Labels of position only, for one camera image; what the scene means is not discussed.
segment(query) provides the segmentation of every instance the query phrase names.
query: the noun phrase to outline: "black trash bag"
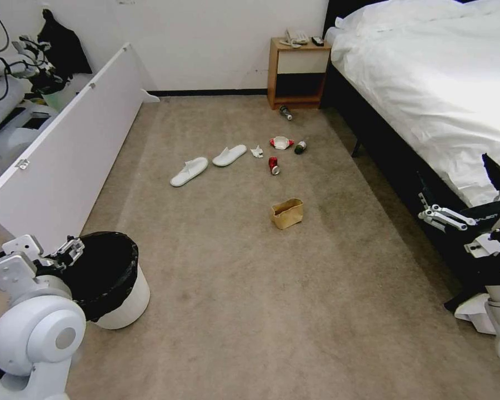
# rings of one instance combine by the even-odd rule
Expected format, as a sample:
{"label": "black trash bag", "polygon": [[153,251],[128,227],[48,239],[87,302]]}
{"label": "black trash bag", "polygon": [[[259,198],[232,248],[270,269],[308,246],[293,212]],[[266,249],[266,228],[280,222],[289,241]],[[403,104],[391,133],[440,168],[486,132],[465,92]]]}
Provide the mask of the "black trash bag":
{"label": "black trash bag", "polygon": [[61,279],[88,321],[98,321],[120,307],[137,279],[139,248],[119,232],[95,232],[81,236],[85,249]]}
{"label": "black trash bag", "polygon": [[52,46],[44,54],[55,66],[56,74],[64,81],[71,79],[75,73],[92,74],[82,44],[74,31],[57,22],[54,14],[46,8],[43,10],[43,18],[45,23],[37,40],[48,42]]}

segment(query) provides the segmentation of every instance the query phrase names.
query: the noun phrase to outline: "bedside table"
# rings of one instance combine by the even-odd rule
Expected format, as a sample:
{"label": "bedside table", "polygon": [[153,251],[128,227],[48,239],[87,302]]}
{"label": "bedside table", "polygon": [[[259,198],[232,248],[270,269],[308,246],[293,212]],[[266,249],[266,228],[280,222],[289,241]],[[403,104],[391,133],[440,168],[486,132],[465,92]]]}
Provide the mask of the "bedside table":
{"label": "bedside table", "polygon": [[318,47],[309,42],[300,48],[285,46],[271,39],[268,66],[268,102],[272,109],[285,104],[289,108],[318,108],[326,80],[331,46]]}

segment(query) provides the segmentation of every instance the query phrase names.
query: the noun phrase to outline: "white tissue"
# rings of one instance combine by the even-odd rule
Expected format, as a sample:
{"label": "white tissue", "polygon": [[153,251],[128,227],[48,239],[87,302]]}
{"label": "white tissue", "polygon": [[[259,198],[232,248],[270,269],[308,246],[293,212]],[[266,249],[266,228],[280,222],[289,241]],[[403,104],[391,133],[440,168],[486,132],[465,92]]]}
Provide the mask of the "white tissue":
{"label": "white tissue", "polygon": [[257,146],[255,149],[250,149],[250,151],[254,157],[263,158],[263,150],[261,150],[261,147]]}

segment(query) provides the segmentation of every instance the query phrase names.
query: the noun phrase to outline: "green bottle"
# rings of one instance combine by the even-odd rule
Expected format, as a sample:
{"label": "green bottle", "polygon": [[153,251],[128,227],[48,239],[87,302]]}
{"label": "green bottle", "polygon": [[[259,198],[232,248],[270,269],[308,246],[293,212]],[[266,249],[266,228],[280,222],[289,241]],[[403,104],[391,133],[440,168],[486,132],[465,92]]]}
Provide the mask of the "green bottle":
{"label": "green bottle", "polygon": [[294,148],[294,152],[297,154],[302,154],[304,152],[304,150],[306,150],[306,148],[307,148],[306,143],[304,141],[301,141]]}

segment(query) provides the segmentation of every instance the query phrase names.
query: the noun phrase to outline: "white wall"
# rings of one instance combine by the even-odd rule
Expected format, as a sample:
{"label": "white wall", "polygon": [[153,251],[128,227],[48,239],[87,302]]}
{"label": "white wall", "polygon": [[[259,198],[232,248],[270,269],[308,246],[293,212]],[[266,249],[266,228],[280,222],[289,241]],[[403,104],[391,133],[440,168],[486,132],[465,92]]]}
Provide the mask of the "white wall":
{"label": "white wall", "polygon": [[328,0],[0,0],[11,36],[35,36],[42,4],[76,32],[96,71],[130,41],[148,90],[267,86],[271,36],[321,35]]}

